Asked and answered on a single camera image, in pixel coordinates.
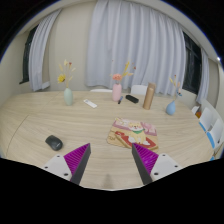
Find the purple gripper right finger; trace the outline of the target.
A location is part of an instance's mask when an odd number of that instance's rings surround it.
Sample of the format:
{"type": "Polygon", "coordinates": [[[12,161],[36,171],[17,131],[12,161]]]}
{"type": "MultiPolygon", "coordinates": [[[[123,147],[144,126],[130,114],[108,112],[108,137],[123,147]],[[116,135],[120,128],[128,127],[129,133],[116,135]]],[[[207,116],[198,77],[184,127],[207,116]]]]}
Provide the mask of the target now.
{"type": "Polygon", "coordinates": [[[132,144],[132,155],[143,184],[151,183],[152,178],[150,174],[159,155],[137,143],[132,144]]]}

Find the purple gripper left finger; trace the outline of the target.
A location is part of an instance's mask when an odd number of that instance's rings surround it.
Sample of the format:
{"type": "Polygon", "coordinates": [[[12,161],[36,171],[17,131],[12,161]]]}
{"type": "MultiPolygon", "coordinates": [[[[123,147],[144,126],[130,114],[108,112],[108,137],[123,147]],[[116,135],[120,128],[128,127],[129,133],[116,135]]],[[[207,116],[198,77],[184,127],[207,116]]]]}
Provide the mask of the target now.
{"type": "Polygon", "coordinates": [[[72,183],[75,183],[76,185],[80,184],[90,154],[90,144],[85,144],[64,156],[64,159],[72,174],[72,183]]]}

